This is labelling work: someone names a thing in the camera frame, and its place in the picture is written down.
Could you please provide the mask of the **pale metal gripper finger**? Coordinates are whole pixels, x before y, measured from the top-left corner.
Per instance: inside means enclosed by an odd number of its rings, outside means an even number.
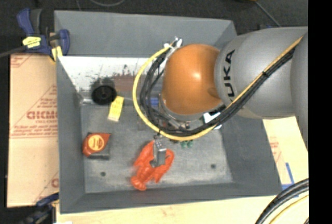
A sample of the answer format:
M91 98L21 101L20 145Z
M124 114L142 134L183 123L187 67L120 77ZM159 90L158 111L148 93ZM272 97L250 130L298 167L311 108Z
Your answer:
M157 165L164 165L166 160L166 148L161 148L157 150Z
M154 140L153 155L153 167L157 167L159 166L159 142L157 140Z

